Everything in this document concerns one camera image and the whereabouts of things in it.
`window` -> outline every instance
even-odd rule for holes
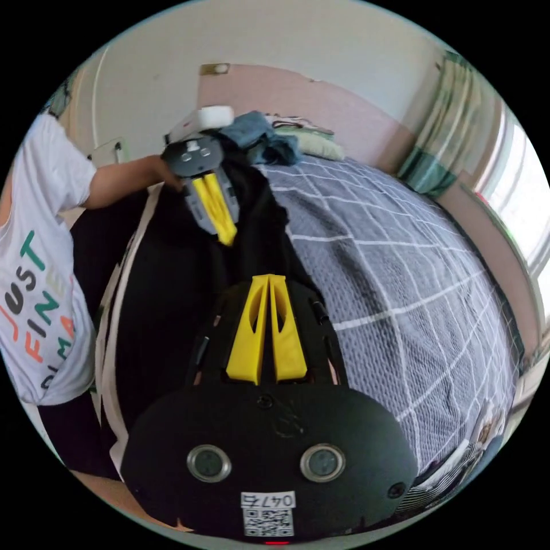
[[[550,187],[539,157],[521,125],[507,113],[501,157],[491,183],[480,194],[516,241],[540,307],[550,325]]]

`wall switch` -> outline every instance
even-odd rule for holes
[[[209,63],[206,65],[201,65],[201,70],[199,72],[200,76],[215,76],[216,74],[227,74],[231,65],[229,63]]]

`qr code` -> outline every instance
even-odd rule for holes
[[[244,509],[245,535],[248,537],[292,537],[292,509]]]

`gray plaid bedsheet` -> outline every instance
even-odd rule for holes
[[[354,160],[263,166],[323,292],[350,386],[398,419],[419,473],[512,405],[523,345],[470,241],[432,200]]]

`hand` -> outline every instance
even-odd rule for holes
[[[171,187],[177,192],[183,190],[183,180],[178,178],[169,168],[168,164],[159,158],[158,171],[159,171],[159,180],[164,182],[168,187]]]

